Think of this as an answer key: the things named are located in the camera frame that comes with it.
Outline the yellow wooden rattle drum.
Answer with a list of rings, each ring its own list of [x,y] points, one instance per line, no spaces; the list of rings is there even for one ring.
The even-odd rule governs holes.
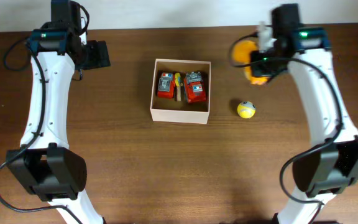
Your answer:
[[[176,89],[177,89],[177,101],[181,101],[182,81],[181,81],[181,74],[178,73],[178,72],[175,74],[175,86],[176,86]]]

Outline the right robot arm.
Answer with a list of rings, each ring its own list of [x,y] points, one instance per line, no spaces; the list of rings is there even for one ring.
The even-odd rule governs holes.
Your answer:
[[[272,25],[260,25],[258,50],[250,55],[249,77],[263,84],[288,72],[294,80],[310,132],[311,147],[285,163],[295,188],[274,223],[313,223],[335,196],[358,181],[358,129],[339,91],[331,44],[321,27],[305,27],[297,4],[272,11]]]

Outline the red toy fire truck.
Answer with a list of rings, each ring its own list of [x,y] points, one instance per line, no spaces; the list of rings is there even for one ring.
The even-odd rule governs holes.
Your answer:
[[[201,72],[187,73],[184,79],[185,96],[189,104],[201,103],[207,100]]]

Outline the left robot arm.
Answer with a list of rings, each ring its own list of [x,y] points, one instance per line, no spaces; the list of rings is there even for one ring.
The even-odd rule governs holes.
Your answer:
[[[106,43],[86,38],[89,21],[78,2],[52,1],[51,20],[24,39],[33,77],[29,116],[20,147],[4,161],[29,194],[67,223],[104,223],[85,190],[86,162],[70,150],[67,138],[74,73],[110,65]]]

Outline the yellow grey ball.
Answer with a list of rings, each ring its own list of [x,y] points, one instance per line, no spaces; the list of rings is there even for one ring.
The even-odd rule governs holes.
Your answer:
[[[250,101],[242,101],[237,106],[237,113],[241,118],[249,119],[255,115],[256,107]]]

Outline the small red toy car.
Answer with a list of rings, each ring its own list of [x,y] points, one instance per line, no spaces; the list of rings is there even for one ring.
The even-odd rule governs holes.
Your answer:
[[[158,80],[157,96],[159,98],[172,99],[175,92],[175,76],[172,73],[163,72]]]

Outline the orange toy dinosaur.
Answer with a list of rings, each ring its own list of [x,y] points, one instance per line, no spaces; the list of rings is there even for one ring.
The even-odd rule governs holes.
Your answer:
[[[247,64],[251,62],[250,53],[253,51],[258,51],[258,46],[255,42],[251,40],[241,40],[234,44],[230,55],[235,63]],[[243,71],[246,79],[253,85],[263,85],[268,81],[266,77],[253,77],[250,67],[243,68]]]

